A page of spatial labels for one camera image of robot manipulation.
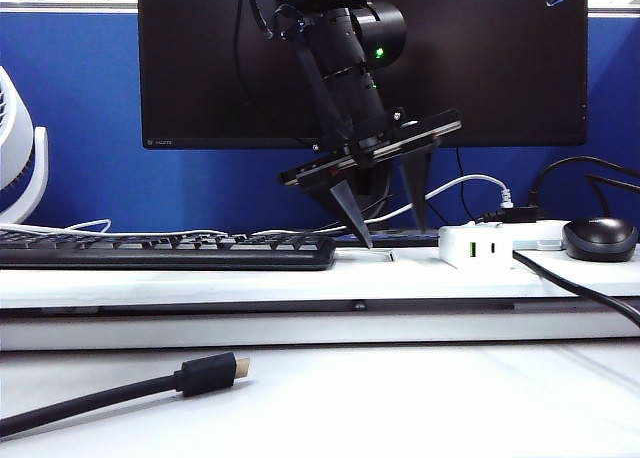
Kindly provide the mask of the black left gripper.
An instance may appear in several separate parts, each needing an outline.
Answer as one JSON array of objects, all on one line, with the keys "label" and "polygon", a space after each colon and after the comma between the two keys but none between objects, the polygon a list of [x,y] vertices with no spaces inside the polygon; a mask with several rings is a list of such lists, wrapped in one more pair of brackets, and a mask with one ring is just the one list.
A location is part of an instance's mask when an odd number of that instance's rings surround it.
[{"label": "black left gripper", "polygon": [[[373,241],[355,196],[345,179],[331,179],[352,168],[367,169],[401,156],[400,171],[416,227],[427,230],[426,185],[433,150],[441,138],[462,128],[462,114],[449,109],[421,120],[395,119],[377,137],[377,142],[360,150],[336,151],[279,174],[286,186],[300,186],[321,207],[339,219],[362,245],[373,247]],[[329,178],[330,180],[311,180]]]}]

